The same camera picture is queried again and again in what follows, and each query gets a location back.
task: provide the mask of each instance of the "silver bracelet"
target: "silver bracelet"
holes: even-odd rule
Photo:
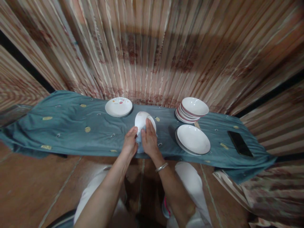
[[[156,170],[155,170],[155,172],[159,172],[159,171],[161,171],[163,168],[165,168],[166,166],[168,165],[168,163],[166,162],[165,164],[163,164],[162,166],[160,166],[159,168],[157,168]]]

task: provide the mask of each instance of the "blue-green cloth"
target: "blue-green cloth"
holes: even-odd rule
[[[183,123],[174,116],[175,109],[150,105],[133,105],[124,118],[105,111],[107,101],[70,91],[55,91],[15,123],[2,128],[0,138],[14,152],[44,157],[49,152],[67,155],[118,156],[124,136],[134,126],[139,111],[155,118],[158,144],[168,160],[196,162],[222,168],[236,183],[241,183],[271,166],[277,157],[268,154],[257,139],[236,117],[208,113],[199,125],[211,143],[209,153],[193,156],[177,144],[175,131]],[[242,135],[254,158],[239,155],[227,131]],[[136,154],[135,158],[149,158]]]

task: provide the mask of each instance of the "woman's right hand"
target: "woman's right hand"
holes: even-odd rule
[[[161,156],[161,153],[157,145],[157,136],[151,120],[146,119],[146,130],[141,130],[142,134],[142,145],[145,153],[150,156],[150,158],[155,158]]]

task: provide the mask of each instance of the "phone screen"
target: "phone screen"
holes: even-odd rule
[[[243,140],[242,136],[239,133],[233,132],[233,131],[228,131],[228,135],[230,136],[230,138],[239,154],[248,156],[248,157],[253,157],[252,153],[250,152],[245,141]]]

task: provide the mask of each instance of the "wooden floor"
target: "wooden floor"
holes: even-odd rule
[[[54,155],[35,159],[11,153],[0,143],[1,226],[47,227],[59,216],[75,209],[94,174],[103,164],[113,164],[115,159],[92,156],[64,159]],[[249,213],[215,179],[213,167],[192,165],[202,178],[213,227],[249,227]],[[161,211],[164,193],[152,161],[133,159],[125,184],[130,212],[165,226],[166,218]]]

